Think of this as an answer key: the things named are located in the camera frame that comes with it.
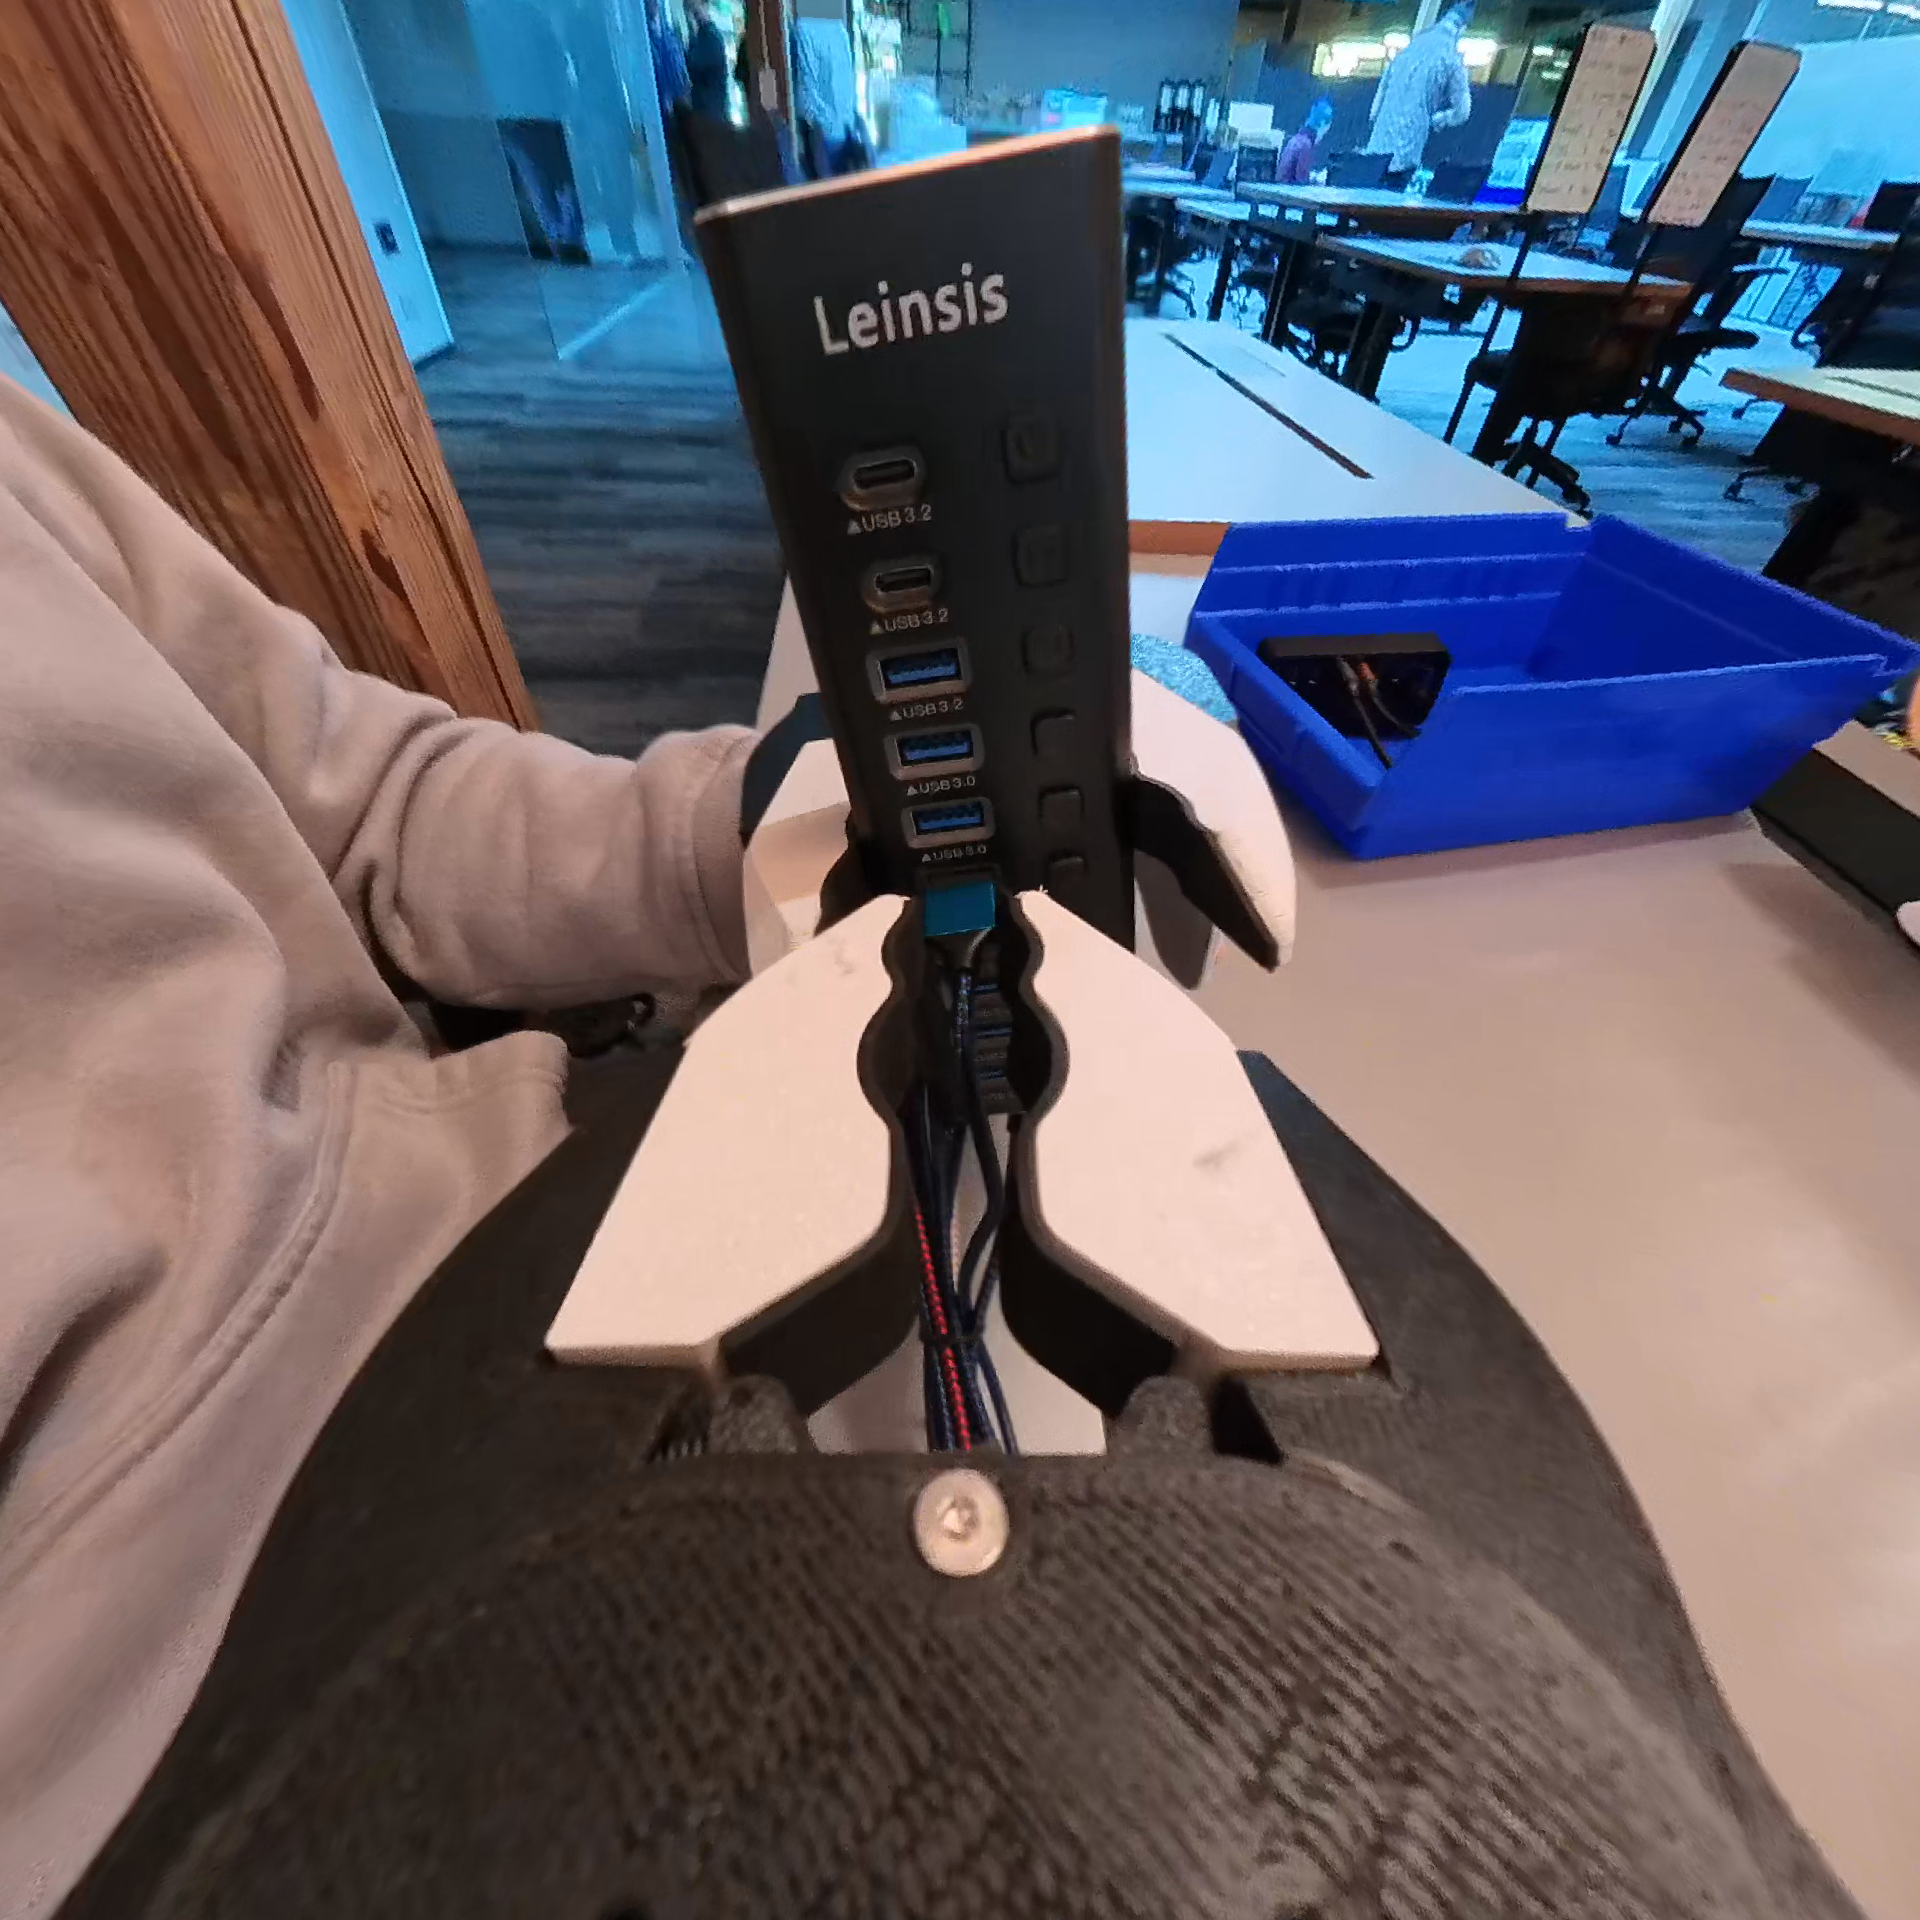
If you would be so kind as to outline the wooden top work table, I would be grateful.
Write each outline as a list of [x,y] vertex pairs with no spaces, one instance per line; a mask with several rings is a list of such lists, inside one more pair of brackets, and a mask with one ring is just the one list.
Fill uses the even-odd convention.
[[1250,244],[1262,236],[1274,247],[1260,339],[1302,347],[1310,359],[1341,351],[1364,309],[1353,270],[1324,251],[1324,241],[1484,238],[1516,218],[1506,204],[1419,198],[1383,186],[1253,181],[1236,195],[1247,208],[1241,238]]
[[1734,368],[1723,388],[1774,406],[1746,467],[1794,483],[1915,494],[1917,369]]
[[1378,396],[1391,341],[1405,324],[1472,324],[1488,303],[1524,313],[1544,302],[1623,302],[1629,313],[1665,322],[1692,296],[1667,276],[1531,245],[1346,236],[1321,238],[1316,249],[1338,263],[1357,299],[1340,381],[1367,400]]

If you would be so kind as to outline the black USB hub silver trim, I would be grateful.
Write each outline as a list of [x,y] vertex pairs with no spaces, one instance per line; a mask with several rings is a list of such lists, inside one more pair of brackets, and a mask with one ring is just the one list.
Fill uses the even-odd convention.
[[1121,172],[1084,125],[693,227],[867,886],[1131,948]]

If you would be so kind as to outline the wooden post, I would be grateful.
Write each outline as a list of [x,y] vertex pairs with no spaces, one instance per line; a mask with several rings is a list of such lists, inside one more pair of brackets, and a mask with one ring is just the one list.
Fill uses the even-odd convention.
[[2,291],[78,422],[348,665],[540,726],[279,4],[2,6]]

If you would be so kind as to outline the grey desk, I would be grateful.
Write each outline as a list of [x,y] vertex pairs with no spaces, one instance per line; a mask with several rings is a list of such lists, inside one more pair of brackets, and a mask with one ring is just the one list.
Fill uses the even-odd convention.
[[1356,861],[1201,1003],[1500,1284],[1872,1915],[1917,1887],[1915,949],[1748,817]]

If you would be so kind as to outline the blue plastic bin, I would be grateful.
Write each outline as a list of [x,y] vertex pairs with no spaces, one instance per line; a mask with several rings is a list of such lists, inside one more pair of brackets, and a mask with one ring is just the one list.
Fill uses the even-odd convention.
[[[1268,635],[1423,632],[1417,738],[1331,727]],[[1619,518],[1233,526],[1185,627],[1262,771],[1356,858],[1735,814],[1915,665],[1915,643]]]

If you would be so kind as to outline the black office chair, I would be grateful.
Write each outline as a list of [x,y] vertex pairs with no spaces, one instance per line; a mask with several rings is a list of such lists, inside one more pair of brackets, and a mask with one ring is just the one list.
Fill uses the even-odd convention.
[[1508,343],[1467,362],[1443,440],[1454,440],[1469,396],[1485,390],[1472,458],[1527,486],[1547,481],[1577,516],[1592,513],[1592,496],[1559,452],[1572,420],[1625,426],[1662,416],[1697,443],[1705,422],[1678,391],[1704,355],[1758,343],[1729,316],[1762,274],[1743,230],[1770,187],[1770,175],[1735,175],[1704,223],[1638,227],[1622,254],[1634,289],[1524,308]]
[[1762,343],[1755,326],[1737,322],[1737,308],[1777,276],[1785,289],[1759,324],[1784,329],[1800,349],[1832,345],[1864,309],[1915,202],[1917,184],[1905,178],[1884,180],[1859,200],[1815,194],[1808,178],[1737,175],[1707,223],[1683,234],[1704,268],[1608,443],[1622,443],[1638,420],[1664,420],[1670,434],[1697,443],[1705,417],[1681,400],[1681,386],[1701,359]]

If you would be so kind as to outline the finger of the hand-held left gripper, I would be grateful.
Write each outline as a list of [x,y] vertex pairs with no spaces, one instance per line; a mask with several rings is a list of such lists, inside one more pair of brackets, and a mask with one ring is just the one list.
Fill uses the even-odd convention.
[[797,748],[745,841],[739,884],[750,978],[874,897],[832,742]]
[[1148,674],[1129,675],[1123,835],[1159,970],[1189,994],[1222,945],[1278,971],[1299,884],[1281,810],[1245,739]]

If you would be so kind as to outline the tan sign board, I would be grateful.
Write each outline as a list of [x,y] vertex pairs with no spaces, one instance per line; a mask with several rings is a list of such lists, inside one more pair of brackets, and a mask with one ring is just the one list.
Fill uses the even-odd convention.
[[1740,40],[1640,209],[1647,227],[1700,227],[1759,139],[1801,67],[1794,46]]
[[1657,50],[1644,25],[1595,19],[1581,30],[1520,200],[1524,218],[1592,211]]

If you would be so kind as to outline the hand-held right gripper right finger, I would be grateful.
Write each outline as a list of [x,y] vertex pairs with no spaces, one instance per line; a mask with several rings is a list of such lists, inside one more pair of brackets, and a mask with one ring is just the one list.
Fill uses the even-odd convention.
[[1150,1380],[1360,1377],[1379,1360],[1236,1044],[1136,951],[1024,891],[1000,1302],[1103,1418]]

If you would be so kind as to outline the blue braided cable teal plug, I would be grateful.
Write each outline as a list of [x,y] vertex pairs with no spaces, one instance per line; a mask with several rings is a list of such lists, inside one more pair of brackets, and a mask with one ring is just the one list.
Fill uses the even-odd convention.
[[997,1119],[1012,1086],[1013,1014],[1000,981],[997,890],[988,878],[922,901],[930,981],[922,1070],[905,1109],[905,1169],[919,1247],[924,1444],[934,1453],[1015,1456],[1018,1432],[990,1343],[997,1235],[1010,1213]]

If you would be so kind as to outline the person's grey hoodie torso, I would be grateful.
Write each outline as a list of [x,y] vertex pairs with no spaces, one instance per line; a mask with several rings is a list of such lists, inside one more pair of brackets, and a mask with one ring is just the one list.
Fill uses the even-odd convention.
[[3,1915],[83,1877],[342,1391],[564,1138],[550,1034],[313,1038],[277,980],[3,975]]

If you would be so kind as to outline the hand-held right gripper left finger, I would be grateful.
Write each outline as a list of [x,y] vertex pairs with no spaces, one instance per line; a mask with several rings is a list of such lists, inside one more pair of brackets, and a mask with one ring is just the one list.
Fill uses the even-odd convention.
[[917,914],[881,894],[703,1022],[547,1324],[554,1362],[774,1380],[807,1418],[908,1342],[917,983]]

